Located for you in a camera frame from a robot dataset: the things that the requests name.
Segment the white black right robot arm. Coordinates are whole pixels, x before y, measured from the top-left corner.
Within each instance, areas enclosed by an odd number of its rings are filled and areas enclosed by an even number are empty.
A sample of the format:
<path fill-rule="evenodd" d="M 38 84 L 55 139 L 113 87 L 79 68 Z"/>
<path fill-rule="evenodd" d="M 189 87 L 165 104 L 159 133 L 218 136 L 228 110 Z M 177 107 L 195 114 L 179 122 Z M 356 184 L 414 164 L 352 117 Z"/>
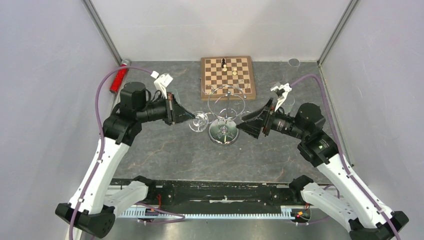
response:
<path fill-rule="evenodd" d="M 339 151 L 337 143 L 323 131 L 325 117 L 313 103 L 302 104 L 295 116 L 277 112 L 266 105 L 242 118 L 236 127 L 253 138 L 275 131 L 300 140 L 301 156 L 324 174 L 341 194 L 329 194 L 310 177 L 302 175 L 289 184 L 289 199 L 295 204 L 311 204 L 343 226 L 353 240 L 398 238 L 409 222 L 402 211 L 384 204 L 364 184 Z"/>

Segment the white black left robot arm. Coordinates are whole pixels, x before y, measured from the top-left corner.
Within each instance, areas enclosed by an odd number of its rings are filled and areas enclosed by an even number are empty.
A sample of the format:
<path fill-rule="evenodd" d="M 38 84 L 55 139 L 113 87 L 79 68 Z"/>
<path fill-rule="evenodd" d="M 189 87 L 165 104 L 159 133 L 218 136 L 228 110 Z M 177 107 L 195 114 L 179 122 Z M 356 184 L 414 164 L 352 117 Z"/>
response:
<path fill-rule="evenodd" d="M 130 82 L 120 92 L 120 102 L 102 124 L 100 140 L 93 160 L 75 194 L 68 202 L 59 203 L 55 214 L 97 238 L 104 238 L 115 219 L 131 205 L 157 198 L 150 180 L 137 177 L 129 186 L 107 197 L 106 193 L 122 158 L 141 132 L 142 124 L 161 120 L 172 126 L 194 119 L 172 93 L 165 92 L 149 101 L 149 91 L 141 82 Z"/>

